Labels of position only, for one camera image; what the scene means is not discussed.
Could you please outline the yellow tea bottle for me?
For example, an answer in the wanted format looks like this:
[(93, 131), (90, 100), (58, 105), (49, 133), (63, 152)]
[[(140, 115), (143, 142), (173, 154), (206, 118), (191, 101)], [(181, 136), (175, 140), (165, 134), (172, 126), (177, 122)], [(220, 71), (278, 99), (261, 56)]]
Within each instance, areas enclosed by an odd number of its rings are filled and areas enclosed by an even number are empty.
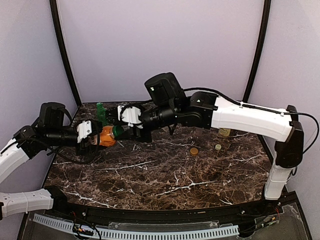
[(221, 138), (228, 138), (230, 136), (231, 129), (230, 128), (220, 128), (218, 130), (218, 136)]

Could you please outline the pale yellow bottle cap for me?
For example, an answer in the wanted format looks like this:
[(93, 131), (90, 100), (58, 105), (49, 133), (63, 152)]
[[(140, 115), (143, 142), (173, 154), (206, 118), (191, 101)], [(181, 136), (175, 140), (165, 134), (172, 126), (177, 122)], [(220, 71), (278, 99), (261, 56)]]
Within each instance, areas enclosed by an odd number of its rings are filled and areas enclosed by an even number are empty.
[(220, 150), (222, 149), (222, 146), (221, 146), (220, 144), (216, 144), (216, 145), (215, 145), (215, 149), (216, 149), (217, 151), (220, 151)]

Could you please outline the green plastic bottle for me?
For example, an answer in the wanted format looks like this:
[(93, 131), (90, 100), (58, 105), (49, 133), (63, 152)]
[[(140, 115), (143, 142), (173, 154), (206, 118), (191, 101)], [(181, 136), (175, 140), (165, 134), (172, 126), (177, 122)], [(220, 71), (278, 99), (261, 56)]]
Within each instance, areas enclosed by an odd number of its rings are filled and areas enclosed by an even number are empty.
[(101, 122), (103, 126), (108, 125), (108, 121), (106, 119), (106, 109), (104, 108), (101, 102), (98, 102), (96, 104), (96, 115), (97, 115), (97, 120)]

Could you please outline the brown coffee bottle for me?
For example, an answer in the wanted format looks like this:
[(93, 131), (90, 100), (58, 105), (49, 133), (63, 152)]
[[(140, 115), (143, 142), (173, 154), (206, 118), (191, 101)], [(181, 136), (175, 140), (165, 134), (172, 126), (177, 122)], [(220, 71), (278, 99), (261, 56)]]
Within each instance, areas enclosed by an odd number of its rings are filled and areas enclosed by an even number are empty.
[(199, 128), (199, 127), (197, 127), (195, 130), (194, 130), (194, 134), (196, 135), (196, 136), (201, 136), (202, 134), (203, 134), (203, 128)]

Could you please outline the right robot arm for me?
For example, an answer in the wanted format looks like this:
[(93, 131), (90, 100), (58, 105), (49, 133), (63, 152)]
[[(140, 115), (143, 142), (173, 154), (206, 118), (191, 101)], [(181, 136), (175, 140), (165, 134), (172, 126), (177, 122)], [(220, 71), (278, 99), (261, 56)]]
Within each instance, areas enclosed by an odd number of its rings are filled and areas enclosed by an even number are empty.
[(175, 75), (160, 73), (145, 82), (153, 107), (134, 102), (109, 108), (105, 112), (108, 123), (128, 126), (119, 140), (149, 143), (151, 132), (176, 125), (202, 129), (231, 129), (266, 136), (275, 141), (275, 158), (265, 183), (264, 198), (280, 198), (291, 172), (303, 159), (304, 130), (295, 106), (268, 108), (233, 100), (221, 92), (205, 87), (194, 87), (187, 96)]

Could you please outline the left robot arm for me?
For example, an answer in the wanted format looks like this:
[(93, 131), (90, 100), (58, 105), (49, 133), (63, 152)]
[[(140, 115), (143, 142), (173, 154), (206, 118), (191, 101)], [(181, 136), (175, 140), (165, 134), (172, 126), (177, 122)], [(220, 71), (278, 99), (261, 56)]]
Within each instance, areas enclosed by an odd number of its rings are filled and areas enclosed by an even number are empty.
[[(91, 137), (99, 137), (102, 123), (84, 120), (76, 125), (64, 125), (70, 113), (62, 103), (46, 102), (40, 107), (38, 118), (32, 125), (18, 130), (0, 152), (0, 180), (4, 181), (18, 167), (42, 151), (59, 155), (59, 147), (74, 147), (77, 155), (92, 151)], [(67, 197), (55, 186), (35, 191), (0, 194), (0, 217), (19, 213), (51, 210), (67, 202)]]

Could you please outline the gold bottle cap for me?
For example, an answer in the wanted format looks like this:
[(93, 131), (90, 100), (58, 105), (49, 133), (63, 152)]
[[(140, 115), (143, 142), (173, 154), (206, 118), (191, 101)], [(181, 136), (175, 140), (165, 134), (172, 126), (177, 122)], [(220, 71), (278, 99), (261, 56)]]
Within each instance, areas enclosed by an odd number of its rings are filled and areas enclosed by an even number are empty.
[(199, 154), (199, 150), (196, 147), (192, 147), (189, 152), (192, 156), (197, 156)]

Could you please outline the orange juice bottle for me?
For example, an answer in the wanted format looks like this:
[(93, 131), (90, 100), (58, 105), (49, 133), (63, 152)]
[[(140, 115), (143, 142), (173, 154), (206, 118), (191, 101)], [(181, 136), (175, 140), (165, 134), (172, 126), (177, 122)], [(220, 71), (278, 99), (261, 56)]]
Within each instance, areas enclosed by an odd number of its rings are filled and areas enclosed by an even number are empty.
[(124, 132), (124, 129), (120, 125), (107, 125), (104, 126), (102, 132), (99, 134), (100, 141), (98, 143), (98, 136), (95, 135), (89, 138), (91, 145), (99, 145), (102, 147), (112, 147), (116, 144), (116, 138)]

